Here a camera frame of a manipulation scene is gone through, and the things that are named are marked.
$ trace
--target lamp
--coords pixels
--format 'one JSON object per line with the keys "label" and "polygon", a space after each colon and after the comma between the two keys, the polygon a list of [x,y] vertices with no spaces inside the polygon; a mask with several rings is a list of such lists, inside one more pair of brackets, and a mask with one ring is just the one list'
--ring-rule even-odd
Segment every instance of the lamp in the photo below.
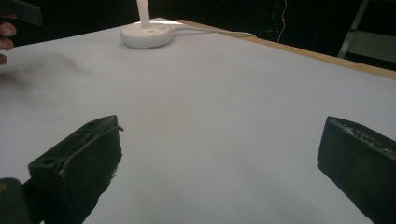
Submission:
{"label": "lamp", "polygon": [[140,22],[121,30],[123,44],[133,49],[151,49],[168,44],[172,40],[172,30],[161,23],[150,22],[148,0],[136,0]]}

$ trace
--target white lamp base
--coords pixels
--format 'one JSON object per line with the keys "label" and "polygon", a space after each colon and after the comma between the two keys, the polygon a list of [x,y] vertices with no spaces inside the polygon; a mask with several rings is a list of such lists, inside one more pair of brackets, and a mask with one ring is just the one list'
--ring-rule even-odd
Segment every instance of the white lamp base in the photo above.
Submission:
{"label": "white lamp base", "polygon": [[140,23],[134,23],[121,31],[123,44],[133,49],[151,49],[166,45],[171,42],[172,36],[171,28],[160,23],[151,23],[146,29],[142,29]]}

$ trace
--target black object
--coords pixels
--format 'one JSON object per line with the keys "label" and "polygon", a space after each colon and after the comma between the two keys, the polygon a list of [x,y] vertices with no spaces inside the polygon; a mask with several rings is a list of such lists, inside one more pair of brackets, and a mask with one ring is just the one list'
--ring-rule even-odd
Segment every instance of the black object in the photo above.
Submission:
{"label": "black object", "polygon": [[328,117],[318,168],[374,223],[396,223],[396,142],[358,123]]}
{"label": "black object", "polygon": [[19,0],[0,0],[0,15],[15,14],[18,19],[42,26],[40,7]]}
{"label": "black object", "polygon": [[32,161],[32,178],[22,186],[15,179],[0,179],[0,223],[82,223],[120,162],[118,130],[116,116],[91,121]]}

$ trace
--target white table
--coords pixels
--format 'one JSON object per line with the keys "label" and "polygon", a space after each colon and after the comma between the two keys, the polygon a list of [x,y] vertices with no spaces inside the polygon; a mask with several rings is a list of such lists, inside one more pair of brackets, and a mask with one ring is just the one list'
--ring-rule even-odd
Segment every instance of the white table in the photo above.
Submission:
{"label": "white table", "polygon": [[396,139],[396,80],[218,34],[120,28],[7,53],[0,177],[115,114],[123,157],[85,223],[371,223],[317,167],[328,116]]}

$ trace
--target thin white wire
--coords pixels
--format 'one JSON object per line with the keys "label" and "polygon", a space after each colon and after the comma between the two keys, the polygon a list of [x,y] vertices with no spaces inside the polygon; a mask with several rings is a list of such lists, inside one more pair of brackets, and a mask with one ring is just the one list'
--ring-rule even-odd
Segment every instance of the thin white wire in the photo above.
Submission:
{"label": "thin white wire", "polygon": [[232,31],[221,31],[221,30],[216,30],[216,29],[195,28],[195,27],[190,27],[187,25],[172,25],[171,27],[174,31],[191,30],[191,31],[209,32],[209,33],[219,33],[219,34],[225,34],[225,35],[246,35],[246,36],[257,37],[251,33],[246,33],[246,32],[232,32]]}
{"label": "thin white wire", "polygon": [[277,43],[279,43],[280,37],[282,36],[283,32],[284,32],[285,29],[286,29],[285,12],[286,12],[286,8],[288,8],[288,2],[286,2],[286,0],[284,0],[284,1],[285,1],[285,8],[283,8],[283,12],[282,12],[283,28],[282,28],[282,30],[280,31],[279,36],[277,37]]}

